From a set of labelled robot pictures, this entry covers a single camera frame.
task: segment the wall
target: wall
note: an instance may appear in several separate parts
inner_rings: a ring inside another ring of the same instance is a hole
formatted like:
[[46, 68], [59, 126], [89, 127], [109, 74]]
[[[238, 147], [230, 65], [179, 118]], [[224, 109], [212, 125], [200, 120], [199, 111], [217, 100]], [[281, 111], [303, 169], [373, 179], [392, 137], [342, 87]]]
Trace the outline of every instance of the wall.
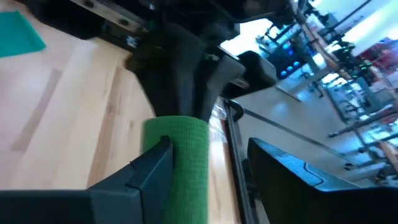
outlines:
[[364, 52], [398, 27], [397, 11], [398, 2], [389, 1], [346, 33], [344, 40], [356, 44], [356, 48], [353, 50], [354, 55]]

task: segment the metal pole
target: metal pole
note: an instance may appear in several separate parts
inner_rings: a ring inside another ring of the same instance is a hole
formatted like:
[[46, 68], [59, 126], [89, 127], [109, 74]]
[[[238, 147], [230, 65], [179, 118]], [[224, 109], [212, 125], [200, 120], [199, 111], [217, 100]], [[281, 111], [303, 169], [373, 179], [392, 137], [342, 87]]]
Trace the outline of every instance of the metal pole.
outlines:
[[332, 26], [330, 29], [334, 29], [336, 27], [338, 27], [340, 24], [344, 23], [347, 19], [349, 19], [351, 16], [353, 16], [354, 14], [356, 14], [359, 10], [361, 10], [363, 7], [365, 7], [367, 4], [369, 4], [369, 2], [371, 2], [372, 0], [367, 0], [366, 2], [364, 2], [362, 5], [360, 5], [359, 7], [357, 7], [354, 11], [352, 11], [350, 14], [348, 14], [346, 17], [344, 17], [344, 19], [342, 19], [341, 21], [339, 21], [338, 23], [336, 23], [334, 26]]
[[383, 118], [386, 118], [388, 116], [391, 116], [393, 114], [397, 114], [397, 110], [394, 107], [393, 108], [389, 108], [389, 109], [387, 109], [385, 111], [379, 112], [379, 113], [371, 116], [370, 118], [368, 118], [366, 120], [355, 122], [354, 124], [352, 124], [351, 126], [348, 126], [345, 129], [342, 129], [342, 130], [340, 130], [340, 131], [338, 131], [336, 133], [329, 134], [329, 137], [333, 138], [333, 137], [336, 137], [336, 136], [338, 136], [340, 134], [347, 133], [347, 132], [350, 132], [350, 131], [354, 131], [355, 129], [361, 128], [361, 127], [366, 126], [366, 125], [369, 125], [369, 124], [371, 124], [371, 123], [373, 123], [375, 121], [379, 121], [379, 120], [381, 120]]
[[368, 147], [374, 147], [374, 146], [377, 146], [381, 141], [390, 141], [391, 139], [394, 139], [394, 138], [398, 138], [398, 133], [392, 134], [392, 135], [390, 135], [388, 137], [382, 138], [382, 139], [377, 140], [377, 141], [369, 142], [366, 145]]
[[283, 37], [283, 35], [285, 35], [289, 30], [291, 30], [291, 28], [293, 28], [293, 26], [296, 25], [296, 23], [292, 23], [291, 25], [289, 25], [288, 27], [286, 27], [285, 29], [282, 30], [282, 32], [280, 32], [276, 37], [275, 37], [275, 41], [278, 41], [281, 37]]
[[273, 41], [274, 44], [276, 44], [276, 46], [280, 46], [280, 44], [278, 43], [278, 41], [276, 41], [274, 38], [272, 38], [268, 33], [265, 34], [268, 39], [270, 39], [271, 41]]
[[296, 36], [298, 36], [301, 32], [303, 32], [303, 30], [299, 29], [299, 30], [296, 31], [294, 34], [292, 34], [292, 35], [290, 36], [290, 38], [284, 40], [282, 43], [278, 43], [277, 41], [275, 41], [275, 39], [272, 39], [272, 37], [268, 37], [268, 38], [270, 38], [272, 41], [275, 41], [275, 44], [276, 44], [276, 46], [277, 46], [277, 48], [276, 48], [272, 53], [274, 53], [274, 52], [276, 52], [277, 50], [279, 50], [281, 47], [284, 46], [284, 44], [286, 44], [288, 41], [290, 41], [291, 39], [293, 39], [293, 38], [295, 38]]

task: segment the metal bar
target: metal bar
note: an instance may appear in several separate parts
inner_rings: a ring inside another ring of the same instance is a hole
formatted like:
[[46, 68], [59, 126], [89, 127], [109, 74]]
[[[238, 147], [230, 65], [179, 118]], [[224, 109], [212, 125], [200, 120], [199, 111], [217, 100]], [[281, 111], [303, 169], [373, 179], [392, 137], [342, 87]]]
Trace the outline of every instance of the metal bar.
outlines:
[[236, 198], [239, 208], [239, 214], [242, 224], [254, 224], [254, 217], [251, 211], [249, 192], [246, 187], [246, 180], [243, 173], [242, 159], [239, 156], [238, 149], [238, 131], [235, 128], [235, 123], [232, 115], [233, 110], [228, 103], [224, 100], [224, 108], [227, 114], [225, 125], [225, 134], [228, 140], [229, 158], [231, 161], [231, 169], [233, 173], [233, 180], [235, 183]]
[[378, 113], [378, 114], [375, 114], [375, 115], [371, 116], [370, 118], [368, 118], [368, 119], [366, 119], [364, 121], [356, 122], [353, 125], [348, 126], [347, 128], [338, 131], [337, 133], [330, 134], [329, 137], [333, 138], [333, 137], [338, 136], [340, 134], [347, 133], [347, 132], [350, 132], [350, 131], [354, 131], [356, 128], [361, 128], [363, 126], [371, 124], [371, 123], [373, 123], [375, 121], [379, 121], [379, 120], [381, 120], [381, 119], [383, 119], [385, 117], [388, 117], [388, 116], [396, 114], [396, 113], [397, 113], [397, 110], [395, 108], [387, 109], [387, 110], [385, 110], [385, 111], [383, 111], [381, 113]]
[[290, 37], [290, 38], [288, 38], [288, 39], [286, 39], [286, 40], [284, 40], [282, 43], [278, 43], [278, 42], [276, 42], [276, 45], [278, 46], [272, 53], [274, 53], [274, 52], [276, 52], [277, 50], [279, 50], [281, 47], [283, 47], [284, 46], [284, 44], [286, 44], [288, 41], [290, 41], [291, 39], [293, 39], [293, 38], [296, 38], [296, 36], [298, 36], [301, 32], [303, 32], [303, 30], [302, 29], [299, 29], [298, 31], [296, 31], [294, 34], [292, 34], [292, 36]]
[[281, 37], [283, 37], [289, 30], [291, 30], [291, 28], [293, 28], [293, 26], [295, 25], [295, 23], [292, 23], [291, 25], [289, 25], [288, 27], [286, 27], [285, 29], [282, 30], [282, 32], [280, 32], [276, 37], [275, 37], [275, 41], [278, 41]]
[[382, 138], [382, 139], [377, 140], [377, 141], [369, 142], [369, 143], [367, 143], [366, 145], [367, 145], [368, 147], [373, 147], [373, 146], [377, 146], [377, 145], [379, 144], [379, 142], [381, 142], [381, 141], [390, 141], [391, 139], [394, 139], [394, 138], [398, 138], [398, 133], [396, 133], [396, 134], [391, 134], [390, 136], [385, 137], [385, 138]]
[[338, 106], [337, 102], [335, 101], [333, 95], [330, 93], [330, 90], [328, 88], [324, 88], [324, 91], [326, 93], [326, 98], [329, 99], [331, 107], [334, 109], [336, 114], [339, 116], [340, 120], [343, 123], [347, 123], [347, 118], [344, 116], [343, 112], [340, 110], [340, 107]]
[[347, 19], [349, 19], [351, 16], [353, 16], [354, 14], [356, 14], [359, 10], [361, 10], [363, 7], [365, 7], [367, 4], [369, 4], [369, 2], [371, 2], [372, 0], [367, 0], [366, 2], [364, 2], [362, 5], [358, 6], [354, 11], [352, 11], [350, 14], [348, 14], [346, 17], [344, 17], [342, 20], [340, 20], [338, 23], [336, 23], [334, 26], [332, 26], [330, 29], [333, 30], [336, 27], [340, 26], [340, 24], [344, 23]]
[[359, 141], [361, 142], [362, 146], [363, 146], [363, 151], [364, 152], [368, 152], [369, 151], [369, 146], [366, 144], [365, 139], [362, 137], [361, 133], [358, 131], [358, 129], [354, 128], [354, 133], [356, 135], [356, 137], [359, 139]]
[[325, 50], [325, 48], [328, 46], [325, 40], [323, 40], [318, 35], [318, 33], [312, 32], [308, 24], [305, 22], [302, 25], [302, 29], [310, 39], [311, 46], [322, 56], [322, 58], [326, 62], [327, 67], [329, 67], [331, 71], [339, 71], [338, 74], [341, 77], [345, 78], [346, 80], [350, 80], [351, 77], [348, 74], [346, 74], [345, 72], [340, 72], [340, 66], [337, 63], [338, 59], [336, 58], [336, 56], [334, 56], [333, 54], [329, 54]]
[[323, 77], [327, 76], [329, 73], [331, 73], [331, 71], [329, 70], [328, 67], [320, 70], [319, 72], [315, 73], [313, 76], [309, 77], [308, 79], [304, 80], [303, 82], [301, 82], [300, 84], [289, 90], [290, 94], [296, 95], [304, 88], [308, 87], [309, 84], [322, 79]]
[[274, 38], [272, 38], [268, 33], [265, 33], [265, 35], [268, 37], [268, 39], [273, 41], [273, 43], [275, 43], [276, 46], [280, 47], [280, 44], [278, 43], [278, 41], [276, 41]]
[[375, 166], [376, 164], [383, 163], [383, 165], [379, 165], [380, 167], [377, 166], [377, 170], [380, 170], [380, 169], [382, 169], [384, 167], [384, 163], [385, 162], [388, 162], [388, 160], [387, 159], [380, 159], [380, 160], [378, 160], [376, 162], [375, 161], [367, 161], [367, 162], [364, 162], [362, 164], [357, 165], [356, 169], [362, 169], [362, 168], [368, 167], [368, 169], [370, 171], [372, 171], [373, 169], [370, 169], [371, 166]]

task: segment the green mat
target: green mat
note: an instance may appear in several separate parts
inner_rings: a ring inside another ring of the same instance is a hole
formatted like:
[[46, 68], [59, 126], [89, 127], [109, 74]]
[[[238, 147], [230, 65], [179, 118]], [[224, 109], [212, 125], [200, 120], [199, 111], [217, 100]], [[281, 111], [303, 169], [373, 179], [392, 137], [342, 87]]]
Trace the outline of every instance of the green mat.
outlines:
[[142, 148], [150, 149], [167, 135], [174, 147], [174, 170], [166, 224], [208, 222], [209, 127], [186, 116], [154, 118], [144, 123]]
[[18, 11], [0, 12], [0, 57], [43, 50], [45, 44]]

